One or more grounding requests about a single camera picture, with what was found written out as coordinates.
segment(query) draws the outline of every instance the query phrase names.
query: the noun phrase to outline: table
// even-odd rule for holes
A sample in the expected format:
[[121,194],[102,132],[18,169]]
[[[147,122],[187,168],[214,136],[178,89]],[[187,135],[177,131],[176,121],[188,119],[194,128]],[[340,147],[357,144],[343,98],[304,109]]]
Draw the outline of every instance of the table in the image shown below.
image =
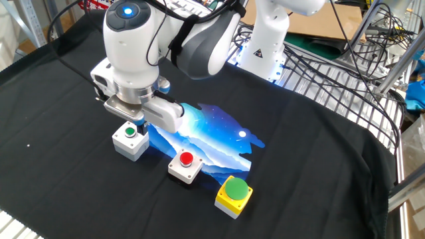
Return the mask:
[[[57,44],[87,75],[105,57],[85,18]],[[117,154],[123,121],[47,47],[0,73],[0,208],[45,238],[384,237],[395,162],[367,129],[231,64],[201,81],[160,71],[171,96],[217,106],[264,142],[242,155],[254,193],[237,220],[213,206],[208,175],[185,189],[154,148],[137,163]]]

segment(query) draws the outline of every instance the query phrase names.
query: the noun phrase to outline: green button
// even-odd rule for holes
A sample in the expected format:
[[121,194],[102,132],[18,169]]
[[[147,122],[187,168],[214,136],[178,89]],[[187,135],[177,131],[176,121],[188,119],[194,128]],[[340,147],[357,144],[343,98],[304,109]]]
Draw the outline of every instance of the green button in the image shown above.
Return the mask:
[[134,130],[132,127],[128,127],[128,128],[126,129],[126,134],[128,134],[128,135],[133,135],[133,134],[134,134],[134,132],[135,132],[135,130]]
[[248,185],[239,178],[233,178],[227,180],[226,186],[224,186],[227,196],[233,200],[242,200],[248,195]]

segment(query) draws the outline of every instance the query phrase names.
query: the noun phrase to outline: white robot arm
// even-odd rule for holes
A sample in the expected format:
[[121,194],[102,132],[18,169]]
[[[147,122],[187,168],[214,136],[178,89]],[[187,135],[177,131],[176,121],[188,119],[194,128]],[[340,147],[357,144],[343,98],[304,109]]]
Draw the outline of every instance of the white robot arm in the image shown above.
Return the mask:
[[[176,9],[175,13],[190,15],[184,9]],[[181,125],[183,108],[156,94],[158,90],[167,93],[170,84],[160,77],[155,64],[158,52],[165,55],[183,21],[167,17],[154,37],[163,19],[164,13],[145,1],[121,0],[111,5],[104,19],[107,58],[91,75],[110,97],[104,104],[108,111],[136,125],[148,121],[175,133]],[[177,55],[177,68],[192,79],[215,75],[224,65],[239,20],[236,11],[227,11],[211,21],[195,24]]]
[[266,80],[278,80],[284,64],[284,39],[290,25],[285,8],[306,16],[325,0],[256,0],[257,16],[250,42],[236,58],[239,67]]
[[[173,42],[176,35],[187,29],[187,25],[173,17],[164,18],[162,11],[146,1],[121,0],[106,11],[104,42],[107,58],[91,71],[93,81],[110,97],[104,103],[105,108],[129,121],[112,138],[116,150],[134,161],[149,146],[145,122],[171,133],[175,133],[182,124],[183,107],[165,95],[170,83],[159,75],[156,65],[159,53],[167,55],[169,46],[177,46],[179,51],[172,52],[171,61],[179,70],[192,79],[213,76],[226,61],[241,17],[232,5],[217,17],[188,28],[184,40],[180,37],[176,43]],[[270,79],[273,67],[281,63],[283,41],[289,27],[284,7],[312,15],[325,2],[275,1],[256,0],[257,19],[252,40],[242,52],[240,61],[242,68],[265,79]],[[238,8],[243,9],[247,0],[239,0],[238,3]],[[184,9],[176,9],[174,13],[183,18],[190,15]],[[255,54],[258,51],[262,52],[261,57]],[[136,133],[129,129],[129,125],[133,125],[131,123],[137,127]]]

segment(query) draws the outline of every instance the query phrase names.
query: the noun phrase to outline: blue cloth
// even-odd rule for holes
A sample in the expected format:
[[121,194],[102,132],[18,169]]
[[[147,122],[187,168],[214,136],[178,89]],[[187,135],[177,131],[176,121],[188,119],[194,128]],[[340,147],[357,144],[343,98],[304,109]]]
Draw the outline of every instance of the blue cloth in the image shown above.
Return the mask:
[[425,109],[425,80],[409,84],[406,91],[407,110]]

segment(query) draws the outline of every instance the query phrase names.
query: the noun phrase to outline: metal frame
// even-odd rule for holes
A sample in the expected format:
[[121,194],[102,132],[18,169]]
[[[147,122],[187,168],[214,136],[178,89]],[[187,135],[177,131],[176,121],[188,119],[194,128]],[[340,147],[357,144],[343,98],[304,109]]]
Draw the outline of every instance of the metal frame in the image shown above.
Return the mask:
[[388,73],[382,84],[376,89],[377,93],[387,93],[404,71],[412,64],[413,56],[425,47],[425,31],[421,31],[418,37],[412,42],[394,68]]
[[29,28],[19,16],[18,11],[13,8],[7,2],[7,0],[0,0],[0,2],[5,6],[6,10],[9,12],[12,18],[19,24],[24,33],[28,36],[29,40],[37,48],[46,44],[46,39],[43,35],[43,30],[41,30],[39,19],[37,18],[37,15],[34,12],[34,7],[30,0],[20,0],[24,14],[29,22]]
[[413,171],[405,180],[395,186],[389,197],[389,209],[392,211],[406,202],[414,193],[425,186],[425,163]]
[[[406,30],[418,33],[419,28],[421,26],[421,24],[420,24],[421,18],[417,17],[415,14],[417,14],[419,16],[423,16],[423,14],[424,14],[423,9],[425,8],[425,0],[414,0],[410,4],[409,8],[412,9],[412,12],[414,14],[410,13],[409,11],[406,12],[404,19],[402,19],[404,28]],[[370,14],[370,15],[366,14],[365,16],[368,18],[368,21],[374,19],[374,17],[375,17],[372,14]],[[359,37],[360,37],[360,35],[355,35],[353,37],[353,39],[356,39],[356,38],[359,38]],[[370,52],[370,51],[374,51],[374,50],[378,50],[378,49],[380,49],[379,46],[376,46],[376,45],[371,44],[369,42],[366,42],[365,44],[357,44],[354,47],[354,50],[356,52],[363,52],[363,51]],[[374,54],[373,52],[370,52],[370,53],[364,54],[362,56],[366,59],[372,60],[373,54]],[[387,68],[385,68],[385,66],[388,65],[388,64],[397,63],[399,58],[400,58],[399,56],[389,54],[387,60],[384,60],[384,61],[379,63],[378,70],[376,70],[374,72],[374,74],[371,76],[371,78],[384,78],[388,74],[388,71],[389,71]],[[368,68],[375,68],[375,65],[376,65],[375,63],[369,64],[370,63],[369,60],[363,60],[362,58],[360,58],[358,56],[355,56],[355,60],[356,60],[356,63],[358,64],[358,66],[359,66],[359,68],[361,69],[362,72],[366,72],[366,70]],[[340,58],[338,58],[334,61],[355,70],[353,62],[352,62],[352,60],[351,60],[351,58],[348,54],[345,54],[342,57],[340,57]],[[408,76],[410,75],[411,71],[412,71],[412,65],[410,64],[406,69],[406,74],[404,75],[404,77],[401,78],[401,80],[396,80],[395,86],[406,87],[407,84],[408,84],[408,78],[409,78]]]
[[[360,23],[359,28],[356,30],[356,32],[353,35],[353,38],[350,41],[350,46],[352,49],[357,46],[359,43],[361,37],[364,35],[367,27],[372,23],[372,20],[377,15],[377,12],[379,10],[378,7],[376,7],[379,3],[382,3],[383,0],[375,0],[372,2],[372,5],[369,7],[369,10],[366,12],[365,16],[363,16],[363,20]],[[351,60],[351,55],[349,52],[346,52],[342,57],[341,60],[349,61]]]
[[[52,22],[53,18],[59,13],[58,7],[56,6],[56,3],[54,0],[44,0],[43,3],[46,9],[49,21]],[[62,28],[62,23],[60,21],[55,22],[53,26],[54,26],[54,30],[56,32],[57,37],[60,37],[64,34],[64,29]]]
[[33,4],[31,0],[19,0],[22,10],[24,12],[25,18],[27,19],[29,28],[31,32],[35,35],[37,48],[47,44],[46,38],[44,37],[43,29],[40,26],[39,18],[35,13]]

